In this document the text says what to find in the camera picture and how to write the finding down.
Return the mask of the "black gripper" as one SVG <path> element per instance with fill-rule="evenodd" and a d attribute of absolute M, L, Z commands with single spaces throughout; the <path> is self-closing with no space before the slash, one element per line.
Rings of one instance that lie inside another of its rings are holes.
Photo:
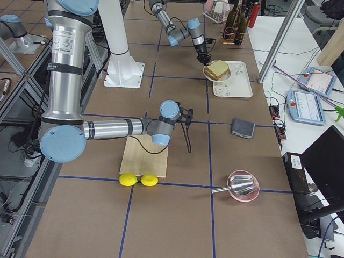
<path fill-rule="evenodd" d="M 192 123 L 194 110 L 193 109 L 185 109 L 180 107 L 180 116 L 177 119 L 178 123 L 185 124 L 186 126 L 190 126 Z"/>
<path fill-rule="evenodd" d="M 197 45 L 195 50 L 197 52 L 197 60 L 206 66 L 211 61 L 211 54 L 207 52 L 206 45 Z"/>

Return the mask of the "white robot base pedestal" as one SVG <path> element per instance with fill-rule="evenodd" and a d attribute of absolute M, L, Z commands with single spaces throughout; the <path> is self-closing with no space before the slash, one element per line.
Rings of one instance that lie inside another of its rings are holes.
<path fill-rule="evenodd" d="M 100 0 L 98 10 L 111 54 L 104 85 L 139 88 L 145 64 L 130 54 L 120 1 Z"/>

